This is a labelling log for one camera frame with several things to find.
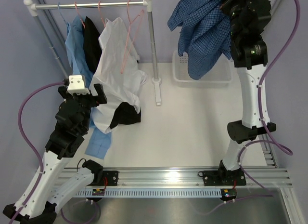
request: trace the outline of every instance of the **plaid shirt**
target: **plaid shirt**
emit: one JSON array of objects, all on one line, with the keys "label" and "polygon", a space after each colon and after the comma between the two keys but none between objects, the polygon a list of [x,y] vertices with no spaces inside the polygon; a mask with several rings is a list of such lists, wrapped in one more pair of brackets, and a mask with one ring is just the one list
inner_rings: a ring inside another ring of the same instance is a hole
[{"label": "plaid shirt", "polygon": [[181,26],[179,56],[186,52],[192,79],[204,76],[223,53],[231,59],[230,20],[219,9],[222,0],[181,0],[168,21],[170,30]]}]

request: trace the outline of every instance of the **white plastic basket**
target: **white plastic basket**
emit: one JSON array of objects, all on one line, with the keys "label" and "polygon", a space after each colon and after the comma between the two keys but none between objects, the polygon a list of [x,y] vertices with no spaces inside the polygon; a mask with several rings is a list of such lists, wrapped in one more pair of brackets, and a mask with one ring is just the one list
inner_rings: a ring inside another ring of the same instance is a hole
[{"label": "white plastic basket", "polygon": [[214,67],[201,79],[194,80],[188,75],[188,55],[184,53],[182,57],[178,52],[173,53],[172,58],[173,79],[179,87],[189,88],[217,88],[225,87],[232,81],[232,72],[235,71],[233,62],[224,55],[218,59]]}]

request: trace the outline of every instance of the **gray floor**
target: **gray floor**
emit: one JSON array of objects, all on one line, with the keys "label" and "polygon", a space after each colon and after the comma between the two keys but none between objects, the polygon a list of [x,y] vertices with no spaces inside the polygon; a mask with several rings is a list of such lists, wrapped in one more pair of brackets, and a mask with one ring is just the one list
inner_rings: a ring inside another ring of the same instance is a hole
[{"label": "gray floor", "polygon": [[[262,194],[262,189],[239,189],[238,197]],[[204,213],[221,203],[218,198],[105,198],[99,202],[101,213],[93,224],[290,224],[281,194],[275,198],[253,198],[220,207],[210,215]],[[94,214],[90,204],[64,208],[66,217],[84,223]],[[55,224],[66,223],[59,215]]]}]

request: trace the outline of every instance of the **white cloth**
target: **white cloth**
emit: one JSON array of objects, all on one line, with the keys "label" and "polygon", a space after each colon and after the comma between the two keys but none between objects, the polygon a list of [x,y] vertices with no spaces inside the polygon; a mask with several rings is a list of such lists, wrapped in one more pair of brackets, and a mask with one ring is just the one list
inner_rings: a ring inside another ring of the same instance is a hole
[{"label": "white cloth", "polygon": [[[99,105],[92,110],[92,119],[95,126],[103,133],[109,133],[110,123],[115,110],[122,102],[133,105],[140,112],[140,101],[138,98],[140,86],[147,80],[147,74],[138,70],[137,60],[139,56],[132,46],[128,55],[124,73],[121,74],[121,66],[124,59],[125,44],[128,31],[121,18],[113,22],[107,20],[106,27],[99,37],[102,55],[97,70],[90,84],[90,89],[95,93],[94,84],[103,85],[107,97],[107,104]],[[128,39],[126,55],[131,44]]]}]

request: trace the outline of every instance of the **blue hanger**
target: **blue hanger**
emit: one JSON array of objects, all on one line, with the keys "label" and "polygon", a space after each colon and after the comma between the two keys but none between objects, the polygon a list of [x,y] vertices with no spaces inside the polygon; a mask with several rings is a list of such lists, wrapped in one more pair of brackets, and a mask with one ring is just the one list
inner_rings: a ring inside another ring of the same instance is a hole
[{"label": "blue hanger", "polygon": [[65,20],[65,18],[63,17],[63,14],[61,13],[60,3],[59,2],[58,2],[58,10],[59,10],[59,13],[60,13],[61,17],[63,18],[63,21],[65,22],[65,24],[67,24],[67,21]]}]

